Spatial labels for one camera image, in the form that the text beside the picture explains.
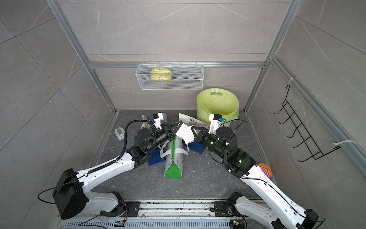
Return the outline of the white paper receipt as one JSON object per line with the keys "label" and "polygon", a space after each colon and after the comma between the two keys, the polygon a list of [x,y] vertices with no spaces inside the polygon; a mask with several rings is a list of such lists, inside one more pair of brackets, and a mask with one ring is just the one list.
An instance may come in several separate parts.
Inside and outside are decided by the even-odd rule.
{"label": "white paper receipt", "polygon": [[178,130],[183,130],[183,140],[186,144],[192,143],[194,141],[192,126],[187,126],[183,123],[183,125]]}

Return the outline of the green white paper bag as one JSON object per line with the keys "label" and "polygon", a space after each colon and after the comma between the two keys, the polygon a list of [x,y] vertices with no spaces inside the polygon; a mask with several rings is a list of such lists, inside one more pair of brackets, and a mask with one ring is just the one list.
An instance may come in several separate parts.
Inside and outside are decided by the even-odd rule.
{"label": "green white paper bag", "polygon": [[189,147],[185,141],[176,137],[173,141],[166,141],[160,150],[160,157],[165,159],[165,178],[183,177],[183,158],[188,155]]}

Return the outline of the blue white paper bag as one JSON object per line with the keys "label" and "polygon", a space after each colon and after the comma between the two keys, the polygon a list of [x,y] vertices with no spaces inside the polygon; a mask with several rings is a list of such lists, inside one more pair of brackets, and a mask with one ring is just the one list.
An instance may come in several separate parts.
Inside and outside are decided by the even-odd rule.
{"label": "blue white paper bag", "polygon": [[[182,121],[184,124],[186,124],[187,126],[195,126],[195,127],[204,127],[207,128],[209,127],[209,125],[207,123],[204,123],[198,119],[195,119],[191,116],[188,116],[186,114],[179,114],[179,121]],[[194,141],[190,142],[188,144],[188,147],[193,150],[194,152],[198,153],[198,154],[202,154],[205,150],[205,147],[203,145],[200,145]]]}
{"label": "blue white paper bag", "polygon": [[[149,123],[145,123],[143,122],[141,128],[146,128],[148,130],[152,130],[152,127]],[[153,150],[152,152],[149,153],[150,158],[148,159],[148,164],[149,166],[161,163],[161,162],[165,162],[165,159],[161,158],[160,156],[160,148],[156,148],[155,150]]]}

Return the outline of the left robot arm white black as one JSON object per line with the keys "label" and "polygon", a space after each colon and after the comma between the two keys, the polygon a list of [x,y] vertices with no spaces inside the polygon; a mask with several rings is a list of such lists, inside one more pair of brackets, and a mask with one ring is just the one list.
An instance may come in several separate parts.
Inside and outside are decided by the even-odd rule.
{"label": "left robot arm white black", "polygon": [[98,193],[92,189],[144,164],[150,158],[149,153],[163,143],[175,139],[182,125],[181,121],[172,125],[163,122],[160,129],[142,128],[134,137],[134,145],[131,148],[123,148],[118,157],[78,172],[73,169],[64,171],[56,187],[51,188],[54,204],[61,219],[71,219],[80,213],[90,212],[98,212],[107,217],[126,214],[126,203],[118,192]]}

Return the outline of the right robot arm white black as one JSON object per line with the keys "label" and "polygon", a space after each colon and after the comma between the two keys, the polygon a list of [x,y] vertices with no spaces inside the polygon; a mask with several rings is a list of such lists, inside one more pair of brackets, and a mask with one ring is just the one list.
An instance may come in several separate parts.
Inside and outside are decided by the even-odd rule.
{"label": "right robot arm white black", "polygon": [[271,181],[259,164],[238,147],[231,128],[220,126],[212,133],[204,127],[191,127],[191,131],[195,142],[219,156],[220,164],[268,205],[265,208],[235,192],[226,201],[229,212],[249,216],[269,229],[317,229],[324,223],[314,210],[296,204]]}

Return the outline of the small grey white device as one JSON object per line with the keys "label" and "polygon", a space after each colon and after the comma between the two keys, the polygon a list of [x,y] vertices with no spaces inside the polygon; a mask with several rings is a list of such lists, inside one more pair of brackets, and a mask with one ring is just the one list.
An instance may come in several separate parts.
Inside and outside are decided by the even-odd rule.
{"label": "small grey white device", "polygon": [[125,130],[122,127],[119,127],[117,129],[115,129],[114,131],[116,137],[118,138],[119,141],[124,140],[125,138]]}

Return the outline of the yellow wipes pack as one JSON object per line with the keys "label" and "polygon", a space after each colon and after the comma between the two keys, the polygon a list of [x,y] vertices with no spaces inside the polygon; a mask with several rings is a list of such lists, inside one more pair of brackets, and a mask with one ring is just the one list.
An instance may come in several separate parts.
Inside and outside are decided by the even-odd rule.
{"label": "yellow wipes pack", "polygon": [[166,67],[153,67],[150,71],[152,81],[170,81],[172,71]]}

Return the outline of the plush doll orange hat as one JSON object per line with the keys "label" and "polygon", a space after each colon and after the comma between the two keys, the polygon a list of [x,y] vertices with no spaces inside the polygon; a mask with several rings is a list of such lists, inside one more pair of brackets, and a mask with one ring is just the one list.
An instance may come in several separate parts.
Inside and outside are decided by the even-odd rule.
{"label": "plush doll orange hat", "polygon": [[273,173],[270,169],[270,167],[266,164],[263,164],[263,163],[259,163],[258,166],[260,167],[261,171],[263,172],[263,174],[268,177],[268,178],[271,178]]}

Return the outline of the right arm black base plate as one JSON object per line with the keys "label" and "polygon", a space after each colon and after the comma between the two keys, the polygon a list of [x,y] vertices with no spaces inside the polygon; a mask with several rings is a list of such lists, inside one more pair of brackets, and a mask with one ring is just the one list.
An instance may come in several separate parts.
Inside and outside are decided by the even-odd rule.
{"label": "right arm black base plate", "polygon": [[233,205],[226,201],[215,201],[213,207],[210,208],[216,217],[246,217],[246,215],[239,213]]}

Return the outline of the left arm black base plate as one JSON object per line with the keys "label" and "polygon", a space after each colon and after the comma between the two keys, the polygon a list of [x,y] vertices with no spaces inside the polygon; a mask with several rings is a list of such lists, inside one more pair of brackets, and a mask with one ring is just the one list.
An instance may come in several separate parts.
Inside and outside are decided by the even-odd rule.
{"label": "left arm black base plate", "polygon": [[129,201],[124,204],[118,204],[111,212],[101,211],[102,217],[137,217],[141,202]]}

